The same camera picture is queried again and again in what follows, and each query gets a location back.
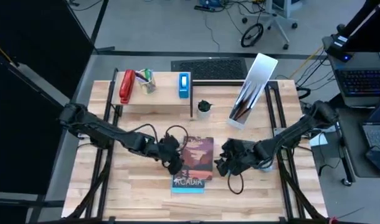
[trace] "floor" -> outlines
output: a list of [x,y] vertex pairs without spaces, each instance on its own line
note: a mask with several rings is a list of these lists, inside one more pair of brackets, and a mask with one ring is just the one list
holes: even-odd
[[[76,0],[80,3],[77,9],[90,6],[96,1]],[[130,51],[285,54],[288,59],[279,60],[272,78],[286,78],[290,77],[291,73],[303,63],[303,60],[291,58],[294,58],[294,55],[305,56],[315,52],[322,45],[321,38],[334,33],[339,23],[347,23],[364,0],[302,1],[303,6],[292,12],[292,17],[298,19],[298,28],[293,30],[291,24],[282,21],[283,29],[290,39],[288,50],[282,49],[284,42],[275,28],[266,30],[254,47],[242,48],[240,46],[242,35],[230,21],[228,13],[226,11],[219,13],[195,11],[193,7],[197,4],[196,2],[196,0],[109,0],[95,46],[98,48],[115,46],[116,50]],[[85,11],[74,12],[89,36],[91,36],[101,6],[102,2]],[[243,16],[236,5],[228,12],[242,32],[257,20],[256,17],[249,17],[247,24],[241,23]],[[213,37],[219,43],[219,47],[212,41],[211,32],[205,23],[212,29]],[[156,71],[169,71],[172,60],[197,58],[203,57],[93,55],[82,78],[76,99],[79,103],[87,104],[93,81],[111,79],[115,67],[120,70],[151,68]],[[250,67],[253,59],[247,58],[245,61]],[[292,79],[298,80],[305,68],[295,74]],[[339,92],[336,82],[328,82],[331,76],[330,68],[330,66],[321,66],[305,83],[312,89],[319,88],[312,91],[312,94],[304,99],[305,102],[329,100]],[[40,77],[32,76],[32,79],[37,80],[41,85]],[[48,85],[45,85],[45,88],[52,89]],[[66,135],[50,185],[48,200],[65,198],[75,159],[76,145],[77,140],[71,135]],[[338,161],[335,142],[329,141],[329,145],[324,148],[327,149],[323,150],[325,161],[335,166]],[[314,147],[313,151],[316,166],[319,167],[323,163],[320,148]],[[352,187],[345,187],[340,183],[343,177],[342,164],[339,164],[336,169],[325,169],[320,177],[328,214],[331,217],[338,217],[341,221],[380,223],[380,179],[357,178]],[[342,217],[357,209],[360,210]],[[60,214],[61,208],[43,209],[39,221],[55,220],[60,217]]]

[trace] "computer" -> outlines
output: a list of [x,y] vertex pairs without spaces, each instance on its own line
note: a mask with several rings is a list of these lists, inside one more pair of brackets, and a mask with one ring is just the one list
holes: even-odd
[[380,105],[362,125],[370,150],[366,157],[380,170]]
[[380,63],[380,0],[367,0],[347,26],[338,28],[331,36],[326,52],[343,62],[334,74],[347,106],[373,106],[380,101],[380,67],[358,59],[359,52],[376,52],[372,55]]

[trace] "chair wheel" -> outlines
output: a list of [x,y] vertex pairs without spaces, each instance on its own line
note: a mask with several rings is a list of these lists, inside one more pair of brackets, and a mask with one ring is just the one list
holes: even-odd
[[347,179],[345,179],[345,178],[341,180],[341,183],[342,183],[343,185],[347,186],[347,187],[352,186],[352,183],[349,182],[349,181],[348,181]]

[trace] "laptop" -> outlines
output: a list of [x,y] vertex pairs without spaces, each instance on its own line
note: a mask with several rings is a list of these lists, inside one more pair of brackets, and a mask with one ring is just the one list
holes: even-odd
[[380,170],[380,104],[362,125],[369,144],[366,157]]

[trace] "book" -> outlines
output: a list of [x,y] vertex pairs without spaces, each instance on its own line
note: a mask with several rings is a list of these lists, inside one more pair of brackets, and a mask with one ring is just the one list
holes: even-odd
[[172,178],[172,193],[204,193],[205,181],[212,180],[214,138],[189,136],[184,141],[183,167]]

